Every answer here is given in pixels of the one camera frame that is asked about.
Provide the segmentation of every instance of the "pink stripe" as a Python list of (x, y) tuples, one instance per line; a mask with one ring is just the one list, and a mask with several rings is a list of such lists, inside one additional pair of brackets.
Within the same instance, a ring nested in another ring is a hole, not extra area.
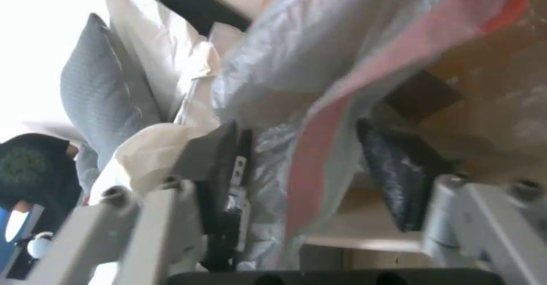
[(478, 28), (487, 20), (481, 15), (491, 14), (487, 9), (495, 3), (496, 0), (444, 0), (438, 3), (381, 53), (363, 61), (344, 79), (346, 86), (332, 95), (328, 106), (316, 112), (297, 140), (288, 175), (285, 243), (301, 234), (299, 230), (317, 217), (323, 200), (323, 168), (353, 92), (393, 71), (430, 59), (450, 46), (479, 36)]

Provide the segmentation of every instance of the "hand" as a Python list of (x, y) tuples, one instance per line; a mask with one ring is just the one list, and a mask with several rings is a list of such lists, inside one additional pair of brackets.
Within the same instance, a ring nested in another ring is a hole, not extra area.
[(74, 159), (74, 157), (76, 157), (76, 155), (78, 155), (78, 148), (74, 145), (68, 145), (68, 148), (67, 148), (67, 156), (69, 156), (71, 159)]
[(25, 213), (25, 212), (28, 212), (31, 208), (32, 208), (31, 204), (21, 200), (15, 204), (12, 210)]

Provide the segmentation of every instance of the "clear plastic sheet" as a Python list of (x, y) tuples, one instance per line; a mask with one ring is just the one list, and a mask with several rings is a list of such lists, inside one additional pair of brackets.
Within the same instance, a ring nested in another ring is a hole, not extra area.
[(221, 122), (254, 130), (244, 269), (295, 268), (353, 178), (359, 117), (451, 46), (521, 12), (511, 0), (275, 0), (212, 85)]

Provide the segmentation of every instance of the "dark headboard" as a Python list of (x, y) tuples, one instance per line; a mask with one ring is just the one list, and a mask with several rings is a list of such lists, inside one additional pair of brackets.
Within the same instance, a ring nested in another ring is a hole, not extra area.
[(214, 22), (223, 22), (242, 31), (247, 30), (250, 19), (218, 0), (159, 0), (172, 11), (185, 18), (197, 31), (208, 36)]

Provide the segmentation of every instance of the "textured gray pillow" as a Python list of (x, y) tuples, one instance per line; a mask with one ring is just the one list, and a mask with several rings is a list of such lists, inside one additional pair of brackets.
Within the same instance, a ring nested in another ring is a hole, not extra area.
[(76, 172), (85, 194), (90, 194), (93, 184), (101, 174), (97, 168), (97, 160), (97, 152), (89, 147), (88, 143), (82, 143), (76, 156)]
[(68, 117), (98, 154), (102, 170), (129, 137), (160, 123), (147, 81), (121, 43), (91, 14), (61, 74)]

